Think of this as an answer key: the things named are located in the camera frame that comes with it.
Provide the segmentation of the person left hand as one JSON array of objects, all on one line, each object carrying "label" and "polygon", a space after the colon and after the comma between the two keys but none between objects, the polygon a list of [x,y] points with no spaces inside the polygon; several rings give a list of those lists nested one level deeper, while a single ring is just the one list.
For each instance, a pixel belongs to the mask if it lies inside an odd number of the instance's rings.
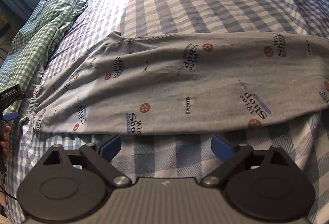
[{"label": "person left hand", "polygon": [[9,133],[11,131],[10,126],[5,126],[4,130],[1,130],[1,154],[3,156],[9,156]]}]

